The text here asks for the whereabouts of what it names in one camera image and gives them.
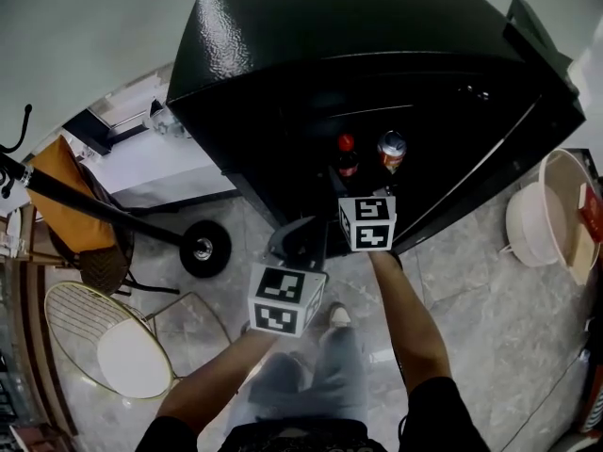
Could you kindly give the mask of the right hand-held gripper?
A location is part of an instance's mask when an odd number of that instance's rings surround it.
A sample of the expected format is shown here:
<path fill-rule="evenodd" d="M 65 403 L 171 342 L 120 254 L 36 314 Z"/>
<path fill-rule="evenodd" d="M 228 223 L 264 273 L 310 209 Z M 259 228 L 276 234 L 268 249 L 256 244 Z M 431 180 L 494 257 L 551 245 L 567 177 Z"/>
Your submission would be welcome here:
<path fill-rule="evenodd" d="M 340 227 L 350 250 L 390 251 L 397 220 L 395 187 L 388 185 L 371 197 L 351 198 L 338 172 L 328 167 L 334 197 L 338 200 Z"/>

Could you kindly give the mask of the cola bottle red cap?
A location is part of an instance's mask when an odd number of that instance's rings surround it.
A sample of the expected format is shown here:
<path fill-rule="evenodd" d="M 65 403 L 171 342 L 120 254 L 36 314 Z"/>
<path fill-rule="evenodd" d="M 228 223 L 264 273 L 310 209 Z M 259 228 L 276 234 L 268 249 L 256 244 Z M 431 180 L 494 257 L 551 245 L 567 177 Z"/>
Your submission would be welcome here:
<path fill-rule="evenodd" d="M 356 174 L 359 166 L 359 157 L 355 151 L 355 141 L 351 134 L 341 134 L 337 138 L 337 171 L 340 177 L 349 181 Z"/>

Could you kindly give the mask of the orange drink can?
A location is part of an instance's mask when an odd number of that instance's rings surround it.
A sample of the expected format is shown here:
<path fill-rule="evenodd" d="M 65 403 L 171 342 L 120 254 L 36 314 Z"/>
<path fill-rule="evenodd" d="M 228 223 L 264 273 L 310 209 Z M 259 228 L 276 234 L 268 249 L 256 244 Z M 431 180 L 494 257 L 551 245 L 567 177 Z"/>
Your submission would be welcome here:
<path fill-rule="evenodd" d="M 398 170 L 406 151 L 406 141 L 396 131 L 386 132 L 378 141 L 380 162 L 391 174 Z"/>

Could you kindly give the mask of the black mini fridge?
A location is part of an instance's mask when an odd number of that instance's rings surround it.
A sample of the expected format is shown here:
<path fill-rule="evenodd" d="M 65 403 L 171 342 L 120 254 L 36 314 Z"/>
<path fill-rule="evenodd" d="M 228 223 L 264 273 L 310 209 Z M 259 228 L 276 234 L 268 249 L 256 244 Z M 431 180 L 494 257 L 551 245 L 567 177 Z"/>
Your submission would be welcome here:
<path fill-rule="evenodd" d="M 568 58 L 525 1 L 196 0 L 171 112 L 271 225 L 323 215 L 345 254 L 328 167 L 351 134 L 352 196 L 395 187 L 393 246 L 439 233 L 585 120 Z M 378 141 L 407 151 L 391 174 Z"/>

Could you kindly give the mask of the person's left forearm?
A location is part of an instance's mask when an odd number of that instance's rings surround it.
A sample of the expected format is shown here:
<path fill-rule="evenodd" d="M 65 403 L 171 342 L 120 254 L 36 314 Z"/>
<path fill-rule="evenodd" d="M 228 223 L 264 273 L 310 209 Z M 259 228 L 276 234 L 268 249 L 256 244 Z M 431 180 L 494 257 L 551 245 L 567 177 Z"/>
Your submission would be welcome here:
<path fill-rule="evenodd" d="M 177 419 L 200 434 L 226 407 L 278 336 L 249 330 L 214 359 L 181 379 L 157 415 Z"/>

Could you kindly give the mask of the person's right shoe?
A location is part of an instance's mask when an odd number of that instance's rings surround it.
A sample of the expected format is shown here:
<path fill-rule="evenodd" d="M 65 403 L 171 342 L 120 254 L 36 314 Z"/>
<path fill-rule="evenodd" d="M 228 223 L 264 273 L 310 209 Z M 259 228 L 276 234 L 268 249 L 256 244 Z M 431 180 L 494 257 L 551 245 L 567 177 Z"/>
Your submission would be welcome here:
<path fill-rule="evenodd" d="M 334 302 L 329 310 L 329 328 L 339 329 L 351 326 L 350 314 L 341 302 Z"/>

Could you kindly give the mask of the white window ledge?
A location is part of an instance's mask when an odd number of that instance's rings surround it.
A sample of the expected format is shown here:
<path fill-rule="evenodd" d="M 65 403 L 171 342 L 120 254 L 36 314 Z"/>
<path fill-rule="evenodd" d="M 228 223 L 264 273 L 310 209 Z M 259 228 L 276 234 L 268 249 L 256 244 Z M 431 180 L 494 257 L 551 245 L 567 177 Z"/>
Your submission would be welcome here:
<path fill-rule="evenodd" d="M 86 110 L 108 128 L 101 155 L 67 128 L 58 133 L 100 184 L 127 207 L 150 208 L 235 189 L 197 142 L 182 130 L 155 130 L 153 102 L 166 104 L 173 64 L 99 99 Z"/>

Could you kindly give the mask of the folded patterned umbrella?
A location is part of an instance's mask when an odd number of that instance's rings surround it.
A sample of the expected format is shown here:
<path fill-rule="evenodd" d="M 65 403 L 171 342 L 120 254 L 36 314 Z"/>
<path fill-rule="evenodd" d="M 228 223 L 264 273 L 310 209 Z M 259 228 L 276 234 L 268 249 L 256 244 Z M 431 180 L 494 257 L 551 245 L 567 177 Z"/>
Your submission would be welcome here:
<path fill-rule="evenodd" d="M 157 99 L 153 99 L 143 125 L 164 137 L 191 138 L 190 133 L 171 111 Z"/>

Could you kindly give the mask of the black coat rack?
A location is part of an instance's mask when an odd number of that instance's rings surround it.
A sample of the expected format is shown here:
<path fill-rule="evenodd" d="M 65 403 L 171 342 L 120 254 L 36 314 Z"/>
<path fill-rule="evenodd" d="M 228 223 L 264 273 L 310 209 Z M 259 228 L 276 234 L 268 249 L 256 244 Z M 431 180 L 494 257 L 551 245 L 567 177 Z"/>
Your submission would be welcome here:
<path fill-rule="evenodd" d="M 20 183 L 24 188 L 80 214 L 177 247 L 182 266 L 196 278 L 211 278 L 225 269 L 232 253 L 232 241 L 226 229 L 217 222 L 201 220 L 190 226 L 184 234 L 176 234 L 90 197 L 29 164 L 11 158 L 9 155 L 17 151 L 24 141 L 31 112 L 32 105 L 26 105 L 17 143 L 11 147 L 0 144 L 0 197 L 8 198 L 14 184 Z"/>

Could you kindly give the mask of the white seat cushion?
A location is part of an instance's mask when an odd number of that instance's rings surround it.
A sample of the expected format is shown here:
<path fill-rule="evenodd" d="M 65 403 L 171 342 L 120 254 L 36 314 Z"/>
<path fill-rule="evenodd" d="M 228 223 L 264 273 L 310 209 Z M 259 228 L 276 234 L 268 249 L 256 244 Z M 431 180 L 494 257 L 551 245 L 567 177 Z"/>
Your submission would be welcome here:
<path fill-rule="evenodd" d="M 171 363 L 150 330 L 129 318 L 99 339 L 97 361 L 109 387 L 121 396 L 150 399 L 171 386 Z"/>

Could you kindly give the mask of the person's black t-shirt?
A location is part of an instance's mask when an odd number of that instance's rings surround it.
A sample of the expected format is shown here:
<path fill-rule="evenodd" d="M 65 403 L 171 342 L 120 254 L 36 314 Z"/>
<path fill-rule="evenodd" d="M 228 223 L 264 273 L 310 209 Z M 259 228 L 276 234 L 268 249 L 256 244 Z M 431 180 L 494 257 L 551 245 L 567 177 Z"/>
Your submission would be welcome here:
<path fill-rule="evenodd" d="M 408 401 L 399 452 L 490 452 L 453 379 L 419 384 Z M 182 421 L 156 418 L 135 452 L 199 452 Z M 367 427 L 348 419 L 286 419 L 234 428 L 217 452 L 386 452 Z"/>

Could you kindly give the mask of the orange bag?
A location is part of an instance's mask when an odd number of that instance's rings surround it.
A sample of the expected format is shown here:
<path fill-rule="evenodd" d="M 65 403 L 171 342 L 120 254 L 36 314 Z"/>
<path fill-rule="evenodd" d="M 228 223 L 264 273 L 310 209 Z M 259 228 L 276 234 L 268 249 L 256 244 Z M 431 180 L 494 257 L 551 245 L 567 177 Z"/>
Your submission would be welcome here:
<path fill-rule="evenodd" d="M 62 184 L 90 198 L 94 197 L 70 145 L 63 136 L 59 136 L 37 154 L 30 163 L 36 170 L 41 170 Z M 37 192 L 27 190 L 27 193 L 49 228 L 71 251 L 79 253 L 115 245 L 115 236 L 108 223 L 54 202 Z"/>

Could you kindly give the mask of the beige box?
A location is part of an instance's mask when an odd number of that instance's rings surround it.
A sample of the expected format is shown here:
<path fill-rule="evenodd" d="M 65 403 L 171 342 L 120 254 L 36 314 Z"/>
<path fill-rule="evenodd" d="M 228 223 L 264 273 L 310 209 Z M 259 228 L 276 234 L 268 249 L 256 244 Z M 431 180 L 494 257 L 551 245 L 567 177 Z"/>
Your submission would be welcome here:
<path fill-rule="evenodd" d="M 590 274 L 595 242 L 583 223 L 577 227 L 575 240 L 567 265 L 569 272 L 577 284 L 584 285 Z"/>

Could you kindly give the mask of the wooden shelf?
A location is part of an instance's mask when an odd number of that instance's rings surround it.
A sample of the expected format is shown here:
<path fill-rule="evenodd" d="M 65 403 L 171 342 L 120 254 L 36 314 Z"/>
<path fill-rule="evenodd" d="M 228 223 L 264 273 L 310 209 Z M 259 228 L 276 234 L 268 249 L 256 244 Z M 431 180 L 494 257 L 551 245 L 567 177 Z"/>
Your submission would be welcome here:
<path fill-rule="evenodd" d="M 14 210 L 7 218 L 0 217 L 0 262 L 8 259 L 40 266 L 64 263 L 51 241 L 50 229 L 32 204 Z"/>

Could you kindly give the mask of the grey roller blind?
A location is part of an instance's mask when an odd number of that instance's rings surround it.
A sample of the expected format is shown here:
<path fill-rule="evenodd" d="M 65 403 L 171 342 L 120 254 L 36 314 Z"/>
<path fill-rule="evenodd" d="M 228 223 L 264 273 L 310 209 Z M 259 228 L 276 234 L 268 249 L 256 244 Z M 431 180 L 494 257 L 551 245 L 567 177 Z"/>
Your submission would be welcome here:
<path fill-rule="evenodd" d="M 195 0 L 0 0 L 0 144 L 61 124 L 173 61 Z"/>

